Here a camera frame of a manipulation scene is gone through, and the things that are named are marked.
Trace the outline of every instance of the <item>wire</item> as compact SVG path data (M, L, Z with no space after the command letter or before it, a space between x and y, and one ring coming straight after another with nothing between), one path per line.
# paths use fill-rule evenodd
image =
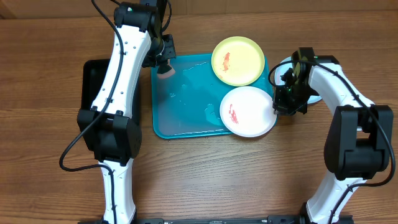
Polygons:
M112 2L115 2L116 4L120 4L115 0L110 0ZM120 44L120 59L119 59L119 66L118 66L118 70L116 72L116 76L111 88L111 91L109 92L109 96L108 99L106 99L106 103L104 105L104 108L101 110L101 112L99 112L99 115L78 135L76 136L76 138L68 145L68 147L64 150L64 152L62 153L61 157L60 157L60 167L61 169L65 170L65 171L69 171L69 172L76 172L76 171L81 171L81 170L87 170L87 169L92 169L92 168L104 168L106 169L109 173L109 176L111 177L111 201L112 201L112 210L113 210L113 219L114 219L114 224L117 224L117 218L116 218L116 205L114 202L114 177L113 177L113 171L111 170L110 167L106 166L106 165L102 165L102 164L94 164L94 165L89 165L89 166L83 166L83 167L78 167L78 168L68 168L65 167L63 165L63 160L65 158L65 156L68 154L69 150L76 144L77 141L79 141L79 139L85 135L85 133L90 130L99 120L100 118L105 114L106 109L108 108L113 93L116 89L116 85L118 84L118 80L119 80L119 76L120 76L120 71L122 68L122 64L123 64L123 56L124 56L124 47L123 47L123 41L122 38L120 36L119 31L117 30L117 28L113 25L112 21L109 20L109 18L104 14L104 12L97 6L97 4L95 3L95 0L91 0L91 3L93 3L95 9L101 14L101 16L106 20L106 22L108 22L108 24L112 27L113 31L115 32L116 36L118 37L119 40L119 44Z
M169 18L167 19L166 24L164 24L164 26L163 26L163 28L162 28L162 32L165 32L166 29L169 27L170 20L171 20L171 18L172 18L172 4L170 3L169 0L167 0L167 4L169 5L169 11L170 11L170 13L169 13Z
M353 90L353 88L351 87L351 85L347 82L347 80L346 80L345 78L343 78L341 75L339 75L338 72L333 71L332 69L330 69L330 68L328 68L328 67L326 67L326 66L324 66L324 65L321 65L321 64L319 64L319 63L316 63L316 62L309 62L309 61L304 61L304 60L290 60L290 61L282 62L282 63L276 65L274 68L271 69L271 71L270 71L269 74L268 74L268 81L269 81L269 83L270 83L272 86L274 86L274 87L277 87L277 86L284 86L284 85L276 85L275 83L272 83L272 82L271 82L271 75L272 75L272 72L273 72L276 68L278 68L278 67L280 67L280 66L282 66L282 65L285 65L285 64L287 64L287 63L306 63L306 64L309 64L309 65L318 66L318 67L323 68L323 69L325 69L326 71L328 71L328 72L334 74L334 76L338 77L338 78L343 82L343 84L347 87L348 91L352 94L352 96L354 97L354 99L355 99L363 108L365 108L365 109L367 110L367 112L370 114L370 116L372 117L372 121L373 121L374 124L377 126L378 130L380 131L380 133L381 133L381 135L382 135L382 137L383 137L383 140L386 142L386 145L387 145L387 148L388 148L388 151L389 151L389 154L390 154L390 158L391 158L391 170L390 170L390 173L389 173L388 177L387 177L385 180L383 180L382 182L378 182L378 183L370 183L370 184L367 184L367 183L360 183L360 184L353 184L353 185L350 185L349 187L347 187L347 189L345 190L345 192L344 192L343 195L340 197L340 199L337 201L335 207L334 207L333 210L331 211L331 214L330 214L330 217L329 217L329 221L328 221L328 224L331 224L331 223L332 223L332 220L333 220L333 217L335 216L335 213L336 213L338 207L341 205L341 203L343 202L344 198L348 195L348 192L350 192L350 191L352 192L353 189L354 189L355 187L380 187L380 186L386 185L388 182L391 181L391 179L392 179L393 176L394 176L395 170L396 170L396 159L395 159L394 151L393 151L392 146L391 146L391 143L390 143L390 141L388 140L388 137L387 137L386 133L384 132L383 128L381 127L381 125L380 125L380 123L379 123L379 120L377 119L376 115L374 115L374 114L372 113L372 111L362 102L362 100L361 100L361 99L359 98L359 96L355 93L355 91Z

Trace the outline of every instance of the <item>black cable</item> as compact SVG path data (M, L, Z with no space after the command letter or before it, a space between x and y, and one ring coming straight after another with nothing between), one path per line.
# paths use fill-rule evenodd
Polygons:
M344 194L340 197L339 201L337 201L335 207L334 207L333 210L331 211L331 214L330 214L330 217L329 217L329 221L328 221L328 224L331 224L331 222L332 222L332 220L333 220L333 217L335 216L335 213L336 213L338 207L341 205L341 203L343 202L344 198L348 195L348 192L350 192L350 191L352 192L353 189L354 189L355 187L380 187L380 186L383 186L383 185L385 185L385 184L387 184L388 182L391 181L391 179L392 179L393 176L394 176L395 170L396 170L396 159L395 159L394 151L393 151L393 149L392 149L391 143L390 143L390 141L388 140L388 137L387 137L386 133L384 132L383 128L381 127L381 125L380 125L380 123L379 123L379 120L376 118L376 115L374 115L374 114L372 113L372 111L362 102L362 100L361 100L361 99L359 98L359 96L355 93L355 91L353 90L353 88L351 87L351 85L347 82L347 80L346 80L345 78L343 78L341 75L339 75L338 72L333 71L332 69L330 69L330 68L328 68L328 67L326 67L326 66L324 66L324 65L321 65L321 64L319 64L319 63L316 63L316 62L309 62L309 61L304 61L304 60L291 60L291 61L287 61L287 62L282 62L282 63L276 65L274 68L271 69L271 71L270 71L269 74L268 74L268 81L269 81L269 83L270 83L272 86L274 86L274 87L277 87L277 86L278 86L278 85L276 85L275 83L272 83L272 82L271 82L271 75L272 75L272 72L273 72L276 68L278 68L278 67L280 67L280 66L282 66L282 65L285 65L285 64L287 64L287 63L306 63L306 64L308 64L308 65L318 66L318 67L323 68L323 69L325 69L326 71L332 73L334 76L338 77L338 78L343 82L343 84L347 87L348 91L352 94L352 96L354 97L354 99L355 99L363 108L365 108L365 109L367 110L367 112L369 113L369 115L372 117L372 121L373 121L374 124L377 126L378 130L380 131L381 135L383 136L383 139L384 139L384 141L386 142L386 145L387 145L388 150L389 150L389 154L390 154L390 158L391 158L391 170L390 170L390 173L389 173L388 177L387 177L385 180L383 180L382 182L378 182L378 183L371 183L371 184L361 183L361 184L353 184L353 185L350 185L350 186L345 190Z
M119 4L117 1L115 0L110 0L112 2L115 2L116 4ZM102 12L102 10L97 6L97 4L95 3L95 0L91 0L91 3L93 3L95 9L101 14L101 16L106 20L106 22L108 22L108 24L112 27L113 31L115 32L116 36L118 37L119 40L119 44L120 44L120 59L119 59L119 66L118 66L118 70L116 72L116 76L111 88L111 91L109 92L109 96L108 99L106 100L106 103L104 105L104 108L101 110L101 112L99 112L99 115L68 145L68 147L64 150L64 152L62 153L61 157L60 157L60 167L61 169L65 170L65 171L69 171L69 172L76 172L76 171L81 171L81 170L87 170L87 169L92 169L92 168L104 168L106 170L108 170L108 174L111 177L111 201L112 201L112 210L113 210L113 219L114 219L114 224L117 224L117 218L116 218L116 206L115 206L115 202L114 202L114 177L113 177L113 170L111 170L110 167L106 166L106 165L102 165L102 164L94 164L94 165L90 165L90 166L83 166L83 167L78 167L78 168L68 168L65 167L63 165L63 160L65 158L65 156L68 154L69 150L76 144L77 141L79 141L79 139L89 130L91 129L99 120L100 118L105 114L106 109L108 108L113 93L116 89L116 84L118 83L119 80L119 76L120 76L120 71L122 68L122 64L123 64L123 56L124 56L124 47L123 47L123 41L122 41L122 37L119 34L119 31L117 30L117 28L113 25L112 21L109 20L109 18Z
M166 24L164 24L164 26L163 26L163 28L162 28L162 32L165 32L165 31L166 31L166 29L167 29L168 26L169 26L170 20L171 20L171 18L172 18L172 4L170 3L170 0L167 0L167 4L169 5L169 11L170 11L170 13L169 13L169 18L167 19Z

